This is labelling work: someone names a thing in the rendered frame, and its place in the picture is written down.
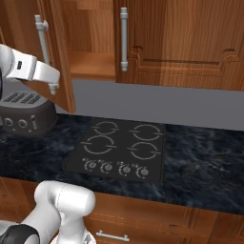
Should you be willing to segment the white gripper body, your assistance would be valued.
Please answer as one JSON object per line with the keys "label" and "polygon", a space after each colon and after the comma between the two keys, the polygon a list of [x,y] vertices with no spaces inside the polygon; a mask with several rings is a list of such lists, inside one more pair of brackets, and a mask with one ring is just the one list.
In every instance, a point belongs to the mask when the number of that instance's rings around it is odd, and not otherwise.
{"label": "white gripper body", "polygon": [[60,71],[47,65],[46,63],[38,61],[35,66],[35,71],[32,80],[41,81],[51,84],[57,84],[60,78]]}

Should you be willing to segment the open wooden cabinet door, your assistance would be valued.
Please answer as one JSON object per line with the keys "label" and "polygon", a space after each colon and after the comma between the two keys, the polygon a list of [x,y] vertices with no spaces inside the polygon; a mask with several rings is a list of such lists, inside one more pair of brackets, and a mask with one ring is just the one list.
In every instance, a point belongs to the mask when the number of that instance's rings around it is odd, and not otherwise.
{"label": "open wooden cabinet door", "polygon": [[44,32],[50,64],[60,71],[59,88],[52,95],[43,82],[23,82],[67,112],[75,112],[68,48],[59,0],[0,0],[0,43],[44,60],[35,15],[46,20]]}

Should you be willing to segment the wooden base cabinet front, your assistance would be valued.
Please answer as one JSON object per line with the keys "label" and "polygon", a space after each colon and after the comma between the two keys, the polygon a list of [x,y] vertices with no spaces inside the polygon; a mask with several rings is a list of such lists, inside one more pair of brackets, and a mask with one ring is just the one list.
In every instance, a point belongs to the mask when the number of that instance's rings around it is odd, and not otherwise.
{"label": "wooden base cabinet front", "polygon": [[0,177],[0,219],[20,223],[35,207],[37,183]]}
{"label": "wooden base cabinet front", "polygon": [[219,213],[208,244],[244,244],[244,215]]}

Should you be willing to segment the closed wooden cabinet door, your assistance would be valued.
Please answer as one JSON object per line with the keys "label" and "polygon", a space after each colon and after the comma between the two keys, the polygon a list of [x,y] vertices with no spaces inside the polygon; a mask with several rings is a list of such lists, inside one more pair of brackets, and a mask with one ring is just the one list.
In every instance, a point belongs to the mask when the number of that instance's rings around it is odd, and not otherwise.
{"label": "closed wooden cabinet door", "polygon": [[113,23],[117,83],[244,91],[244,0],[113,0]]}

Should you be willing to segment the dark grey toaster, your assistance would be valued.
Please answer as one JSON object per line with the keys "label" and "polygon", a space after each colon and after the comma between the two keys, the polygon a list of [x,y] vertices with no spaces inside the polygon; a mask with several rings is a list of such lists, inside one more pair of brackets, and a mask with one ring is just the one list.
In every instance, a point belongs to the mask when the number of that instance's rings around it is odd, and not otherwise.
{"label": "dark grey toaster", "polygon": [[57,122],[54,104],[35,91],[15,91],[0,100],[0,125],[20,136],[39,136]]}

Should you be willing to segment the black hob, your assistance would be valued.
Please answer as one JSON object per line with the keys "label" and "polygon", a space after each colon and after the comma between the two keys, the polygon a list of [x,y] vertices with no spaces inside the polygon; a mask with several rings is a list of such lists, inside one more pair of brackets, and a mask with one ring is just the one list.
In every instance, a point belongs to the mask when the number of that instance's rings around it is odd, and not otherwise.
{"label": "black hob", "polygon": [[[146,183],[163,181],[165,126],[140,121],[93,118],[79,138],[64,170]],[[88,164],[97,166],[90,170]],[[112,164],[106,172],[104,166]],[[131,171],[124,174],[122,168]],[[142,176],[141,168],[149,174]]]}

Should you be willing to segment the wooden drawer front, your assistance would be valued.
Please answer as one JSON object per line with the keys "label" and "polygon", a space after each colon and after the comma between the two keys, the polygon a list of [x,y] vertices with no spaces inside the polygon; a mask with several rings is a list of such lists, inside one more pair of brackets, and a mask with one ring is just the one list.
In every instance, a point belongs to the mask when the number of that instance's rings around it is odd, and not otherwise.
{"label": "wooden drawer front", "polygon": [[[218,212],[149,200],[96,193],[96,205],[84,218],[98,244],[208,244]],[[123,236],[130,242],[97,236]]]}

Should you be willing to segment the wooden wall cabinet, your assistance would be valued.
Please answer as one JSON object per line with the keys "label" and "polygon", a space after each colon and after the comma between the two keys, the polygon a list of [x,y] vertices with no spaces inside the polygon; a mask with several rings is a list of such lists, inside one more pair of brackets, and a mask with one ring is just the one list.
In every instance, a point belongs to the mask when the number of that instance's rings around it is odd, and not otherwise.
{"label": "wooden wall cabinet", "polygon": [[112,0],[60,0],[71,75],[113,80]]}

